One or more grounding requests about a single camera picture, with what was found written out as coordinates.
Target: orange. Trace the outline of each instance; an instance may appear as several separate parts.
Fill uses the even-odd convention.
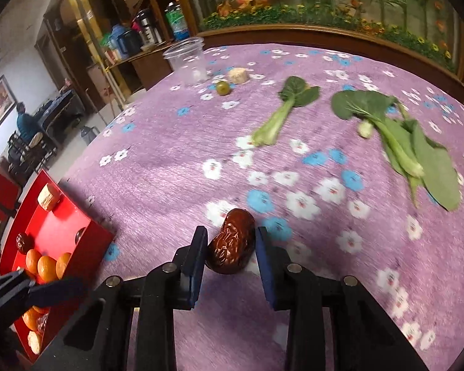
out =
[[[55,267],[58,279],[62,279],[62,276],[64,275],[65,268],[67,267],[67,263],[69,262],[71,255],[72,254],[70,252],[66,252],[65,254],[62,254],[58,259],[57,266]]]
[[[48,312],[48,308],[40,308],[40,307],[37,307],[35,305],[33,305],[32,309],[34,309],[39,314],[44,314],[44,313]]]
[[[42,256],[38,261],[38,275],[47,283],[57,280],[56,265],[57,261],[52,257]]]
[[[24,315],[22,315],[22,320],[24,321],[26,326],[30,328],[30,330],[36,332],[38,330],[36,321],[40,316],[41,314],[39,312],[35,311],[33,308],[30,308],[24,313]]]
[[[26,254],[26,268],[34,275],[38,274],[38,261],[40,258],[40,252],[34,248],[29,250]]]

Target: clear plastic cup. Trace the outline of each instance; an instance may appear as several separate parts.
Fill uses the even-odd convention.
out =
[[[202,37],[189,37],[163,53],[181,83],[195,85],[208,78],[203,46]]]

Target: screw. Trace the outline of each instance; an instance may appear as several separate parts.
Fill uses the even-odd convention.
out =
[[[108,287],[115,287],[120,283],[121,279],[119,276],[110,276],[108,279],[105,280],[105,284]]]
[[[300,264],[289,264],[287,270],[293,274],[298,274],[302,271],[302,266],[300,266]]]
[[[358,280],[354,276],[345,276],[344,283],[347,286],[357,286]]]
[[[175,272],[175,270],[177,269],[177,265],[174,264],[173,262],[167,262],[166,264],[163,265],[162,269],[163,269],[163,272],[167,274],[171,274],[172,272]]]

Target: blue thermos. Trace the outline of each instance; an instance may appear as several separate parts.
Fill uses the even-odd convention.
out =
[[[110,42],[112,43],[112,46],[116,47],[117,50],[120,53],[120,57],[122,60],[129,58],[129,54],[127,52],[126,47],[123,45],[123,41],[120,38],[124,33],[127,32],[127,29],[124,28],[122,25],[115,25],[112,28],[112,33],[110,34]]]

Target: person sitting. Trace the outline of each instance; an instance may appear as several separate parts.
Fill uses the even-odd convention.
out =
[[[23,102],[17,103],[17,129],[21,139],[29,144],[38,132],[43,134],[43,130],[36,122],[33,116],[26,113],[26,107]]]

